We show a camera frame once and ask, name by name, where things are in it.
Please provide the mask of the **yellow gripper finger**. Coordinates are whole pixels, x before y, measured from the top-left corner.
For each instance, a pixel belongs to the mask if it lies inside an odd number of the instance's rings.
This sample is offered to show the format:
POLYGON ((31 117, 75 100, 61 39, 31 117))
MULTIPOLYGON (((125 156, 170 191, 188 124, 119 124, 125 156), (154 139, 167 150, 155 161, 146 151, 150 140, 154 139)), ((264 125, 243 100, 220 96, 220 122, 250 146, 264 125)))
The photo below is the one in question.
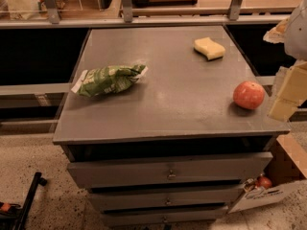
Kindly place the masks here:
POLYGON ((280 67, 275 75, 268 116, 286 122, 307 100, 307 61, 290 68, 280 67))

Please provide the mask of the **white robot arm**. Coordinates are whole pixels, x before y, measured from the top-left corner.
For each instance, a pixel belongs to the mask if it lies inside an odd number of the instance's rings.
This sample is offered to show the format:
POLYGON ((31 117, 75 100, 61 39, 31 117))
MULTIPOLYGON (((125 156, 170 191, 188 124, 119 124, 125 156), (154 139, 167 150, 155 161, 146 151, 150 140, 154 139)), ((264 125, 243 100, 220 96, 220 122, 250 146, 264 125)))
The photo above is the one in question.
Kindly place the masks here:
POLYGON ((283 43, 285 53, 295 59, 289 69, 276 74, 274 101, 268 116, 286 122, 307 100, 307 0, 263 36, 269 43, 283 43))

